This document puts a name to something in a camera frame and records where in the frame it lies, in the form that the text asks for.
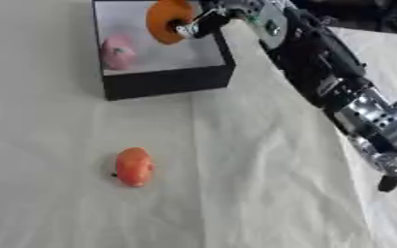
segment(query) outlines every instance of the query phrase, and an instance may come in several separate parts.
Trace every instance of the pink ball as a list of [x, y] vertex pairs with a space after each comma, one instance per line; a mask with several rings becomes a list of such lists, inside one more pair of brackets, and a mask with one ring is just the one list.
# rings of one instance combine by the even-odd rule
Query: pink ball
[[126, 70], [136, 55], [126, 35], [112, 35], [102, 43], [102, 58], [107, 69]]

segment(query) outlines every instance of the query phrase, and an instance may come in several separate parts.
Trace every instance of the robotic arm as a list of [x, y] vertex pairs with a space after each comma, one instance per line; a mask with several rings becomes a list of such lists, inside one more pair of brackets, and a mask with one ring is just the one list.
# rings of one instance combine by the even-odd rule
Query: robotic arm
[[289, 0], [220, 0], [172, 26], [183, 38], [204, 37], [232, 18], [245, 20], [291, 85], [321, 109], [358, 152], [384, 176], [379, 190], [397, 186], [397, 102], [366, 79], [365, 64], [307, 11]]

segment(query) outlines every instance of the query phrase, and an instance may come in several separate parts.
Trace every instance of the screw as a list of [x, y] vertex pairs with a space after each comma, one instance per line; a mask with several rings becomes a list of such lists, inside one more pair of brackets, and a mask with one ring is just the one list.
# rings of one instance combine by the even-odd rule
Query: screw
[[272, 19], [269, 19], [266, 24], [264, 25], [264, 28], [270, 34], [271, 36], [277, 36], [280, 31], [282, 30], [281, 27], [277, 26], [275, 22]]

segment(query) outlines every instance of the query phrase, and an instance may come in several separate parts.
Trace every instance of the white tablecloth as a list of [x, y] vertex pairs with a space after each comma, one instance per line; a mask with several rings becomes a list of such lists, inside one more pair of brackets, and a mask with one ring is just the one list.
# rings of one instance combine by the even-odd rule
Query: white tablecloth
[[[397, 247], [397, 191], [244, 24], [225, 33], [228, 89], [109, 103], [89, 2], [0, 1], [0, 247]], [[397, 36], [344, 36], [397, 93]], [[109, 176], [129, 146], [157, 166], [140, 189]]]

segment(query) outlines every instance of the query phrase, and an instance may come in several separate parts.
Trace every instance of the table surface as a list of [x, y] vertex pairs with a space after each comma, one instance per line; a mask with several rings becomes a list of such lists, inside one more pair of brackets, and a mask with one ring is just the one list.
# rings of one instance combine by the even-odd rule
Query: table surface
[[[246, 25], [224, 30], [229, 88], [109, 103], [91, 15], [0, 1], [0, 247], [397, 247], [397, 191], [375, 191]], [[337, 31], [396, 96], [397, 36]], [[140, 189], [109, 176], [130, 146], [157, 167]]]

